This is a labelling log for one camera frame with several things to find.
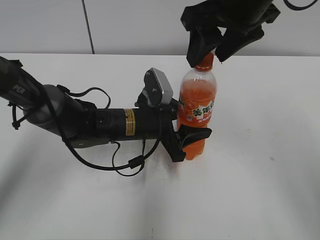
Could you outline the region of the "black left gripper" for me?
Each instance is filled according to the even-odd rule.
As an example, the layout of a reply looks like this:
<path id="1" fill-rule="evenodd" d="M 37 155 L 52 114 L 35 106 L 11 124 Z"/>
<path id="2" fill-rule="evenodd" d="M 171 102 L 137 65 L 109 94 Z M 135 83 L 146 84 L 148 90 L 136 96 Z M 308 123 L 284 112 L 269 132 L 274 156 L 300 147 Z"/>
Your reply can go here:
<path id="1" fill-rule="evenodd" d="M 183 148 L 210 137 L 207 127 L 191 127 L 181 124 L 175 132 L 173 120 L 177 119 L 179 102 L 172 98 L 169 104 L 151 107 L 141 92 L 135 103 L 135 136 L 158 139 L 173 162 L 183 162 L 186 153 Z"/>

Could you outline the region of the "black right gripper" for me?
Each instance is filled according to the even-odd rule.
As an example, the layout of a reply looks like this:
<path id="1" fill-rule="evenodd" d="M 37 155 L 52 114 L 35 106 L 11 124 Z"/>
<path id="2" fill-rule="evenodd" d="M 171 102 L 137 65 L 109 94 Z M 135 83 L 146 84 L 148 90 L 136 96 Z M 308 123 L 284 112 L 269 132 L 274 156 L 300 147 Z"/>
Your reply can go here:
<path id="1" fill-rule="evenodd" d="M 265 34 L 261 25 L 273 23 L 280 13 L 271 0 L 206 0 L 186 6 L 180 20 L 190 31 L 186 55 L 190 67 L 214 49 L 218 60 L 225 62 L 260 40 Z M 227 28 L 223 36 L 218 27 Z"/>

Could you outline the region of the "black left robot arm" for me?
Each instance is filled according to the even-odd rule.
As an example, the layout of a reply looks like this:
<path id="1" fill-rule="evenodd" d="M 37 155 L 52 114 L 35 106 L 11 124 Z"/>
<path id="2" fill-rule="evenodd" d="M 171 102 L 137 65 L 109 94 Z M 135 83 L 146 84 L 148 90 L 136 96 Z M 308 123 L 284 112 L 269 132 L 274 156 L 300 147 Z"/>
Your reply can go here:
<path id="1" fill-rule="evenodd" d="M 13 111 L 21 109 L 23 120 L 62 138 L 75 153 L 118 141 L 155 139 L 173 162 L 182 162 L 184 148 L 211 135 L 209 128 L 173 127 L 178 102 L 165 74 L 149 69 L 134 108 L 97 108 L 82 101 L 62 85 L 43 85 L 23 69 L 19 60 L 0 60 L 0 96 Z"/>

